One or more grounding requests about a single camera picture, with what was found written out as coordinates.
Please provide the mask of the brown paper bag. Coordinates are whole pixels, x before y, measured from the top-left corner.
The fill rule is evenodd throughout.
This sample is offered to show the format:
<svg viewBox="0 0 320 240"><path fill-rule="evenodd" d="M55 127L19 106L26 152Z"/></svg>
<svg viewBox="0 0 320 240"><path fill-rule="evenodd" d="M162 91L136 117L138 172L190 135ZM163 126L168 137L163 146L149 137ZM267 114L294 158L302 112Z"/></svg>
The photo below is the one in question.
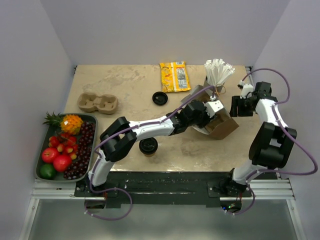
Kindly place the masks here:
<svg viewBox="0 0 320 240"><path fill-rule="evenodd" d="M203 85L197 85L194 88L194 90L192 90L190 92L190 94L187 95L186 97L184 97L180 102L184 104L189 99L192 99L192 100L196 99L196 100L199 100L199 101L201 101L201 102L203 102L205 104L207 101L210 100L211 96L216 96L220 100L220 97L218 95L216 95L216 94L208 95L205 92L205 90L208 89L208 88L210 88L210 87L204 88ZM199 128L196 125L192 126L193 129L195 129L199 133L202 133L204 135L210 136L215 140L223 140L227 136L229 136L231 133L233 133L239 127L238 123L230 116L230 114L227 111L227 109L225 108L225 106L224 106L224 109L220 110L219 112L217 112L216 115L221 115L223 117L224 122L222 124L220 124L217 128L215 128L213 132L208 132L205 129L205 127Z"/></svg>

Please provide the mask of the black cup lid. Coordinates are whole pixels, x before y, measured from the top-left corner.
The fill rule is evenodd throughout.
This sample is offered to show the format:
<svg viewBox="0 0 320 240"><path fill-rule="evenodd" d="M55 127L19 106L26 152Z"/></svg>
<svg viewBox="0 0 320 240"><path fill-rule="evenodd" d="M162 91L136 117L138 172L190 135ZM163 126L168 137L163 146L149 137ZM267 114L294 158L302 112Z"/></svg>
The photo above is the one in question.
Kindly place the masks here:
<svg viewBox="0 0 320 240"><path fill-rule="evenodd" d="M158 142L154 137L143 139L139 142L139 150L143 152L157 151Z"/></svg>
<svg viewBox="0 0 320 240"><path fill-rule="evenodd" d="M163 106L168 102L168 95L165 92L157 91L152 95L152 101L158 106Z"/></svg>

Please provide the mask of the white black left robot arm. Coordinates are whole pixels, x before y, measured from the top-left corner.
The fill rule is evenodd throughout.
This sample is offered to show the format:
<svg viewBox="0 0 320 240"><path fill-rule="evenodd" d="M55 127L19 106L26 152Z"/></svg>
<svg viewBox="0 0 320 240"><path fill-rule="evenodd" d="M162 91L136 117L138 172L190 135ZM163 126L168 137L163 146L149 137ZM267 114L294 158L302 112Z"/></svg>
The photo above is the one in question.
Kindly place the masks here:
<svg viewBox="0 0 320 240"><path fill-rule="evenodd" d="M194 99L157 119L129 121L119 117L101 134L100 143L94 148L98 159L88 174L86 191L92 196L99 196L114 163L124 159L136 142L178 135L191 126L203 128L215 115L209 102Z"/></svg>

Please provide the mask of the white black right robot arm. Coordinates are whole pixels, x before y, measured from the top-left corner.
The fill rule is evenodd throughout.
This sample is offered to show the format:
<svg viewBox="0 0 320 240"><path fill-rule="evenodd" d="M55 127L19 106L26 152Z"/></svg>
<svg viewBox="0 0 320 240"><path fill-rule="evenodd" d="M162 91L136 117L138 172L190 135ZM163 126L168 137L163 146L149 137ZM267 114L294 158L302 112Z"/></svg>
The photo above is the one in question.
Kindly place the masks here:
<svg viewBox="0 0 320 240"><path fill-rule="evenodd" d="M282 169L288 162L294 142L285 135L280 126L296 139L297 131L289 128L282 120L272 96L271 84L258 82L255 86L241 82L238 84L241 94L231 99L230 115L232 117L252 117L257 114L261 121L248 153L248 161L232 170L232 179L223 183L223 192L230 197L265 170Z"/></svg>

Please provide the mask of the grey straw holder cup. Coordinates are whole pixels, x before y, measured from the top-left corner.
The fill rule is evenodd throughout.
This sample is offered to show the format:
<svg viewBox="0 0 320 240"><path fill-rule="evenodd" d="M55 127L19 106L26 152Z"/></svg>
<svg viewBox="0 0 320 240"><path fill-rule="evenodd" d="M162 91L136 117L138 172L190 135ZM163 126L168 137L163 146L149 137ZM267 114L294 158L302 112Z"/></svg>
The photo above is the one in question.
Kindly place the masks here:
<svg viewBox="0 0 320 240"><path fill-rule="evenodd" d="M218 83L210 83L208 81L208 77L206 76L203 82L203 87L208 89L205 90L205 92L209 95L212 96L213 94L215 95L220 95L226 92L225 86L223 84L218 84Z"/></svg>

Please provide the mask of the yellow snack bag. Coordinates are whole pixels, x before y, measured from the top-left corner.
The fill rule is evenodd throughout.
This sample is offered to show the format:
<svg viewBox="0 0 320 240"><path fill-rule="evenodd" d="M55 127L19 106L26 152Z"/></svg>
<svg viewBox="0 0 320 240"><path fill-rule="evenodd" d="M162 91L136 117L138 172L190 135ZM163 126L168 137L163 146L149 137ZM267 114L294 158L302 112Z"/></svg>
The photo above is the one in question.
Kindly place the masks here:
<svg viewBox="0 0 320 240"><path fill-rule="evenodd" d="M161 87L164 93L187 92L191 90L186 62L162 62L160 66Z"/></svg>

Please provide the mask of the orange horned melon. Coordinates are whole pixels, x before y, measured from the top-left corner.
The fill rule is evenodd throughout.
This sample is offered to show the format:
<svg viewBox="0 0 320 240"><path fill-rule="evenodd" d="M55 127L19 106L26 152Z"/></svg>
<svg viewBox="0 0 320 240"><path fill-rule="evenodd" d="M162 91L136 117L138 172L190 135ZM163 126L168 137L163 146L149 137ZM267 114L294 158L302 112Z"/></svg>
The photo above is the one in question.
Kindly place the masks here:
<svg viewBox="0 0 320 240"><path fill-rule="evenodd" d="M63 132L70 135L77 135L80 132L83 120L74 114L67 114L62 117L60 128Z"/></svg>

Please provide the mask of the purple grapes bunch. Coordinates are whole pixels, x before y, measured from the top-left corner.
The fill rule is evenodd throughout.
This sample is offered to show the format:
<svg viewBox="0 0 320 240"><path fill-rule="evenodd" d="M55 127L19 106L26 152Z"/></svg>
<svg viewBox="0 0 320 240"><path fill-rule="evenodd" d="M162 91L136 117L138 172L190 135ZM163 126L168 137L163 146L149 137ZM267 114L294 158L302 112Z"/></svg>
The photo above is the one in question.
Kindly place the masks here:
<svg viewBox="0 0 320 240"><path fill-rule="evenodd" d="M66 168L63 177L66 180L76 180L85 175L89 166L89 160L92 153L92 145L96 124L85 121L80 128L80 135L73 145L71 157L75 157L70 166Z"/></svg>

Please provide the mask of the red strawberries cluster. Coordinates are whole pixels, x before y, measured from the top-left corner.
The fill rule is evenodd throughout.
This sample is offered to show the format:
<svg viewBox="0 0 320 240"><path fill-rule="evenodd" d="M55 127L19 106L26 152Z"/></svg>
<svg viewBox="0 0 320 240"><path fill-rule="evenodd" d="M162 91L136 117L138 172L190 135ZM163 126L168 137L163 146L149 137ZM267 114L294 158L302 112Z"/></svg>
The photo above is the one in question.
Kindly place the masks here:
<svg viewBox="0 0 320 240"><path fill-rule="evenodd" d="M66 132L59 132L49 138L49 147L56 148L62 155L68 155L72 160L77 158L77 138Z"/></svg>

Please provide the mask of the small pineapple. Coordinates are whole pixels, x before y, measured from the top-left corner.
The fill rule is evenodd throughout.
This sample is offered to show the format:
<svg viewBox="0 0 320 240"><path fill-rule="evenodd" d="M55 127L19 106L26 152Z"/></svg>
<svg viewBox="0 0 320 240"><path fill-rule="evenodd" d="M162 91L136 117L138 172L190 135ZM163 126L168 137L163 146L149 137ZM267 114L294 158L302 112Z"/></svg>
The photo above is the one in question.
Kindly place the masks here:
<svg viewBox="0 0 320 240"><path fill-rule="evenodd" d="M46 112L46 116L44 118L43 124L59 127L61 125L61 122L63 121L63 118L64 116L61 115L60 113L55 114L54 112L52 113Z"/></svg>

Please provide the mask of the red apple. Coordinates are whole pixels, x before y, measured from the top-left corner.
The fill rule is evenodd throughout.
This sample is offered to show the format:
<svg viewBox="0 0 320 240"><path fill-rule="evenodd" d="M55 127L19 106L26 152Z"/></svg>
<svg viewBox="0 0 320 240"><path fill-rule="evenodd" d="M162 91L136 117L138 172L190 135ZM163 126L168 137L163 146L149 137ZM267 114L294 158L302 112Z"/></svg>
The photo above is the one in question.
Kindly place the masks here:
<svg viewBox="0 0 320 240"><path fill-rule="evenodd" d="M47 164L52 164L59 155L60 153L56 148L48 147L42 152L41 159Z"/></svg>
<svg viewBox="0 0 320 240"><path fill-rule="evenodd" d="M53 167L57 172L64 172L72 163L72 159L68 155L59 155L53 161Z"/></svg>

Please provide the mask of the green fruit tray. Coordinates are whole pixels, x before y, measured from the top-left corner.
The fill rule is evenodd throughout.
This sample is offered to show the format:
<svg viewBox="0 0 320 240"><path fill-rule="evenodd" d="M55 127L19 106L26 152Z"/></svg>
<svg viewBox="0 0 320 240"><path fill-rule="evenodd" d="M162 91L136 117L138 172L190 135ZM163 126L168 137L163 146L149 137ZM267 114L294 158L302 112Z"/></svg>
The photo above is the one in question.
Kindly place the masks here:
<svg viewBox="0 0 320 240"><path fill-rule="evenodd" d="M34 170L44 182L73 183L85 178L93 159L98 120L92 114L46 114L48 125Z"/></svg>

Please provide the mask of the green lime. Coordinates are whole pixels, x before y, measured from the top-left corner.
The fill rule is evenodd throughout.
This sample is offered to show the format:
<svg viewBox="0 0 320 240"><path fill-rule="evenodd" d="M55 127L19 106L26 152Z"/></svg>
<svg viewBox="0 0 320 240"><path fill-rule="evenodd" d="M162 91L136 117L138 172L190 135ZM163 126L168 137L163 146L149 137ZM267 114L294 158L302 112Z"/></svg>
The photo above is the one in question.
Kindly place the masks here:
<svg viewBox="0 0 320 240"><path fill-rule="evenodd" d="M56 177L56 170L54 166L50 163L46 163L40 168L40 177L46 180L53 180Z"/></svg>

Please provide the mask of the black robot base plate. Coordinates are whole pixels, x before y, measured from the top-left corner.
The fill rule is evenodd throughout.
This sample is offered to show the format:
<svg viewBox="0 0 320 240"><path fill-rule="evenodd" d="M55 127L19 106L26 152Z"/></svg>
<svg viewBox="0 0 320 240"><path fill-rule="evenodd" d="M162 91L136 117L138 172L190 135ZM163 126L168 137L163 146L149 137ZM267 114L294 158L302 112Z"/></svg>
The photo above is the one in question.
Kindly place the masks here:
<svg viewBox="0 0 320 240"><path fill-rule="evenodd" d="M107 208L137 205L203 205L219 208L223 197L250 197L244 186L232 183L228 172L112 171L106 182L90 188L89 180L76 183L76 197L106 200Z"/></svg>

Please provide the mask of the aluminium frame rail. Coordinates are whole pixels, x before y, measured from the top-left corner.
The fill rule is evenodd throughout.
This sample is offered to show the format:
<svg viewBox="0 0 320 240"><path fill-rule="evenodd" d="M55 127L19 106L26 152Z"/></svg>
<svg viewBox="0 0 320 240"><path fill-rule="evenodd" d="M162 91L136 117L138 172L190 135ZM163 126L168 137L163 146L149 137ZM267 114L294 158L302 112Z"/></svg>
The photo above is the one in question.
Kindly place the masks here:
<svg viewBox="0 0 320 240"><path fill-rule="evenodd" d="M22 225L20 240L39 240L45 235L45 229L53 234L51 224L63 217L62 206L73 209L72 204L83 201L84 197L75 196L75 183L44 182L36 180L31 189L30 201Z"/></svg>

